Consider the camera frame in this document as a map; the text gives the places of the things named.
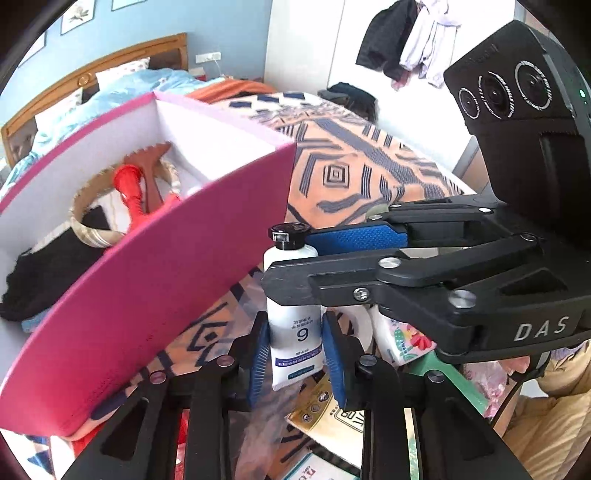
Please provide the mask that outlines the right hand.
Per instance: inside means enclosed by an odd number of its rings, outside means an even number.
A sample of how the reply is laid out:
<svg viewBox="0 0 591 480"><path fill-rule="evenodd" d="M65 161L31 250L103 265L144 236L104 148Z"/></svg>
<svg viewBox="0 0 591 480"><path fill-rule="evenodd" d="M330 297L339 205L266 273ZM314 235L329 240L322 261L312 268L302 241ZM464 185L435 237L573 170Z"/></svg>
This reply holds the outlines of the right hand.
<svg viewBox="0 0 591 480"><path fill-rule="evenodd" d="M522 381L526 376L530 367L530 357L522 356L511 359L499 360L504 372L511 377L515 382Z"/></svg>

